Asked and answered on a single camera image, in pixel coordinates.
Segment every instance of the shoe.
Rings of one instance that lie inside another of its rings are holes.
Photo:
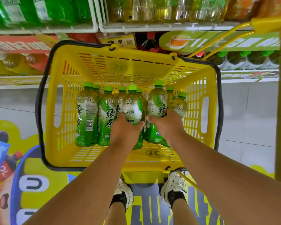
[[[171,172],[168,174],[168,180],[161,188],[161,199],[172,208],[175,200],[182,198],[186,201],[184,193],[187,192],[185,188],[185,180],[177,172]]]
[[[116,188],[116,191],[114,192],[112,201],[110,206],[115,202],[122,202],[125,211],[128,209],[128,207],[133,203],[133,193],[130,187],[123,182],[123,180],[119,179],[118,186]]]

